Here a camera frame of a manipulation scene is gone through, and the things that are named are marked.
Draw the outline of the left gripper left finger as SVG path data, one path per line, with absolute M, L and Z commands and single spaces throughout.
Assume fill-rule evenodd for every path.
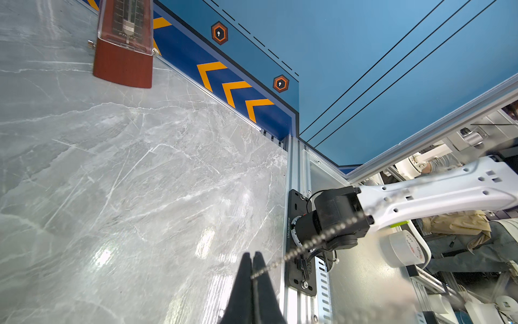
M 252 323 L 252 260 L 249 252 L 241 258 L 227 308 L 221 318 L 221 324 Z

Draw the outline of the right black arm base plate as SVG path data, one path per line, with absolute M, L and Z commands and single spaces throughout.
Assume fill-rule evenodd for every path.
M 308 200 L 298 191 L 290 190 L 287 208 L 286 252 L 295 250 L 301 254 L 285 263 L 285 283 L 302 294 L 315 297 L 317 293 L 315 258 L 309 259 L 311 250 L 303 249 L 302 241 L 298 238 L 295 229 L 299 219 L 306 214 L 307 202 Z

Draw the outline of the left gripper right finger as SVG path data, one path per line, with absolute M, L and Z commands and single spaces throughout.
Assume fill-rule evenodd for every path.
M 252 259 L 252 322 L 285 323 L 261 252 Z

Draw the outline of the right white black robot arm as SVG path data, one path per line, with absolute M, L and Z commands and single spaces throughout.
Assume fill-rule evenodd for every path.
M 353 248 L 359 238 L 402 221 L 474 210 L 517 206 L 517 168 L 498 156 L 440 174 L 381 186 L 327 189 L 312 211 L 289 223 L 295 252 Z

